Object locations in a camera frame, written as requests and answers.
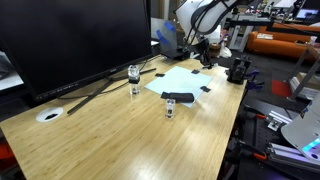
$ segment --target wooden desk surface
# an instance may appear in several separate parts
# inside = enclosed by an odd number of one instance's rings
[[[153,60],[145,70],[157,70],[142,75],[141,86],[174,65],[201,67],[196,60]],[[1,128],[27,179],[216,179],[245,88],[229,83],[224,71],[202,71],[212,76],[211,91],[203,92],[192,108],[177,104],[173,119],[165,118],[159,94],[142,88],[131,97],[127,86],[96,97],[71,116],[67,110],[81,99],[50,101],[2,122]],[[61,117],[35,120],[53,106],[64,108]]]

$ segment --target computer monitor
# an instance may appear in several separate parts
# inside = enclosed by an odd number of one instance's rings
[[[318,14],[319,10],[318,9],[300,9],[296,19],[304,19],[307,17],[308,14]]]
[[[152,57],[144,0],[0,0],[0,46],[36,100]]]

